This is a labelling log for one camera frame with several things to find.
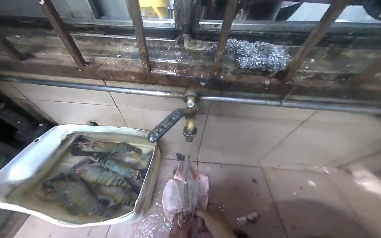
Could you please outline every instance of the running water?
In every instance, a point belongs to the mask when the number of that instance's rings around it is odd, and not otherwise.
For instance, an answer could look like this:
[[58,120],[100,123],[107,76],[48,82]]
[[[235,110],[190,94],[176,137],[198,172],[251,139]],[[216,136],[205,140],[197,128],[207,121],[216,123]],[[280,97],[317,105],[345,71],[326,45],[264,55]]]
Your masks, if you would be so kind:
[[183,161],[183,178],[184,182],[187,183],[190,179],[192,179],[191,170],[189,169],[189,157],[190,157],[190,150],[191,150],[192,142],[188,142],[186,144],[186,154],[185,154],[185,160]]
[[184,189],[184,204],[187,204],[187,208],[190,212],[194,212],[196,209],[196,195],[197,195],[197,186],[196,181],[193,178],[192,170],[189,163],[190,150],[192,142],[188,142],[186,145],[186,154],[185,160],[183,161],[183,189]]

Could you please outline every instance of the tile floor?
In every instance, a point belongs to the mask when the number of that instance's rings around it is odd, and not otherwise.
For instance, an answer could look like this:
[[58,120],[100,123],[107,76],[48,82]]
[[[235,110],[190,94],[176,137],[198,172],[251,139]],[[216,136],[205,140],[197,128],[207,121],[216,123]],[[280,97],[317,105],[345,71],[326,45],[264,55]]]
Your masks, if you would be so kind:
[[[162,190],[178,162],[162,159],[146,218],[128,225],[62,228],[30,216],[15,238],[163,238]],[[193,162],[209,176],[210,203],[219,206],[234,229],[251,238],[381,238],[381,200],[343,173]],[[236,218],[257,211],[255,224]]]

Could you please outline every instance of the horizontal pipe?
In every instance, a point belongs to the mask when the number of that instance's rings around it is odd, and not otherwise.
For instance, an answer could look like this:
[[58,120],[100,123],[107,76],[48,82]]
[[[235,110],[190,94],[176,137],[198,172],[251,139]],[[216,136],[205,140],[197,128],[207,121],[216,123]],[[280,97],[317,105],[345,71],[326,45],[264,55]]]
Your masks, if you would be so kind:
[[[117,92],[117,93],[155,96],[155,97],[183,98],[185,96],[184,93],[179,93],[179,92],[130,89],[130,88],[100,86],[100,85],[92,85],[92,84],[76,84],[76,83],[67,83],[67,82],[51,81],[51,80],[38,80],[38,79],[22,78],[22,77],[0,76],[0,80],[17,82],[17,83],[25,83],[25,84],[39,84],[39,85],[46,85],[46,86],[56,86],[56,87],[73,88],[73,89],[88,89],[88,90],[96,90],[96,91]],[[280,100],[270,100],[270,99],[202,96],[202,97],[199,97],[199,100],[211,101],[211,102],[232,102],[232,103],[274,106],[274,107],[280,106]],[[359,106],[354,104],[345,105],[345,104],[321,103],[321,102],[285,101],[283,102],[282,107],[381,115],[381,108],[379,107]]]
[[[232,102],[232,103],[262,105],[262,106],[274,106],[274,107],[280,107],[280,102],[281,102],[281,101],[276,101],[276,100],[235,98],[235,97],[218,97],[218,96],[200,97],[199,100],[207,100],[207,101],[211,101],[211,102]],[[342,111],[342,112],[352,112],[352,113],[380,114],[381,115],[381,108],[357,106],[357,105],[285,101],[285,102],[283,102],[282,107],[284,107],[284,108],[299,108],[299,109],[313,109],[313,110],[326,110],[326,111]]]

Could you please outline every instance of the yellow object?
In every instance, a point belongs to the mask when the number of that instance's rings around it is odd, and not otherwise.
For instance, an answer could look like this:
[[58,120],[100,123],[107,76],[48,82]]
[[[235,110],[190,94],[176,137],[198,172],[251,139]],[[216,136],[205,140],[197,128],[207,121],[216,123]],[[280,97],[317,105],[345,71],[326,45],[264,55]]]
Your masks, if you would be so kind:
[[155,14],[160,19],[167,18],[167,8],[169,6],[168,0],[139,0],[140,8],[149,10],[152,8]]

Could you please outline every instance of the glass pane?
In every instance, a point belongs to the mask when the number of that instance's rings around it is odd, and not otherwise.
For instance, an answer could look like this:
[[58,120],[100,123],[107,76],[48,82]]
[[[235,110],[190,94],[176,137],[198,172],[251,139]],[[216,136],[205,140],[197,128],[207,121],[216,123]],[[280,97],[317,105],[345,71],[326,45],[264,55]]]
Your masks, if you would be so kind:
[[[126,0],[51,0],[67,19],[130,20]],[[144,19],[174,19],[174,0],[139,0]],[[0,0],[0,16],[46,18],[35,0]]]
[[[202,19],[223,19],[226,2],[202,0]],[[317,22],[330,6],[330,2],[241,1],[236,9],[235,20]],[[342,12],[336,22],[381,23],[381,0],[355,1]]]

